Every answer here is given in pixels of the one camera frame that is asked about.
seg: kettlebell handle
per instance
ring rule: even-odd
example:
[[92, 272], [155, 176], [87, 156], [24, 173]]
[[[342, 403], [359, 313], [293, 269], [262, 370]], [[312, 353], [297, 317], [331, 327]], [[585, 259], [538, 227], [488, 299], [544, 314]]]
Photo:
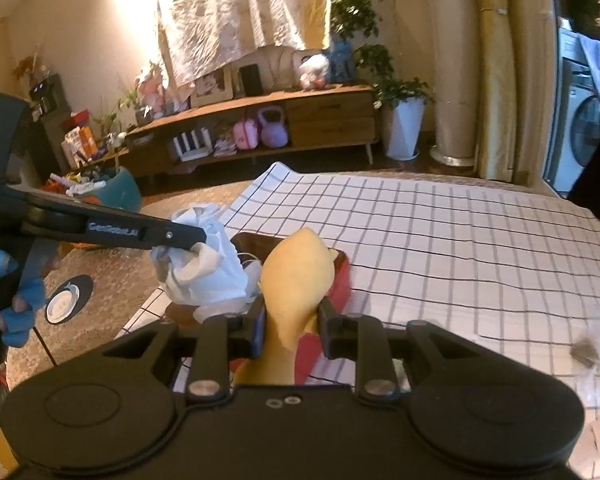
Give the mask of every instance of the kettlebell handle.
[[[278, 112], [280, 114], [280, 120], [269, 123], [269, 121], [264, 118], [264, 112]], [[258, 110], [258, 120], [262, 126], [265, 124], [282, 124], [285, 122], [285, 109], [282, 106], [277, 105], [265, 106], [264, 108]]]

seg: yellow plush toy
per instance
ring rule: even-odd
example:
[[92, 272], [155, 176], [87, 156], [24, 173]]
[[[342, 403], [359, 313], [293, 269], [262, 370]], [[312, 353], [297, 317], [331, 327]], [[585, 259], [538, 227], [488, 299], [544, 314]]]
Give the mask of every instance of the yellow plush toy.
[[260, 279], [267, 309], [262, 356], [235, 371], [235, 384], [294, 384], [298, 342], [315, 329], [318, 304], [333, 279], [333, 253], [309, 228], [271, 251]]

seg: cabinet leg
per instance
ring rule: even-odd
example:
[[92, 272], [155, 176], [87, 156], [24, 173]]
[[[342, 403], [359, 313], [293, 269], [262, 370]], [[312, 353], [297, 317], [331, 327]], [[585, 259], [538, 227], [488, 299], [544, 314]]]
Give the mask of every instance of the cabinet leg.
[[371, 152], [371, 144], [365, 144], [366, 158], [369, 160], [369, 165], [374, 163], [374, 154]]

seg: blue glove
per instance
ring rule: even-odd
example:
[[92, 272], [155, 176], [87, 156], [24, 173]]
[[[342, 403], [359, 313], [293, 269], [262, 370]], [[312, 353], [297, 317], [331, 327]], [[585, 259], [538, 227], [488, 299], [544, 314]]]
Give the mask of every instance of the blue glove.
[[[17, 263], [7, 253], [0, 251], [0, 278], [17, 267]], [[11, 306], [0, 311], [2, 342], [7, 346], [22, 348], [35, 324], [36, 311], [45, 304], [45, 285], [42, 278], [21, 283]]]

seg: washing machine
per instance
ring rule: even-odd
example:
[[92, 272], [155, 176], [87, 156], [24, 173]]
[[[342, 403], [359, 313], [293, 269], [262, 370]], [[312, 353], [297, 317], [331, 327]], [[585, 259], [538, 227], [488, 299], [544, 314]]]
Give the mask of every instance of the washing machine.
[[600, 98], [579, 39], [560, 32], [560, 104], [545, 180], [566, 197], [600, 143]]

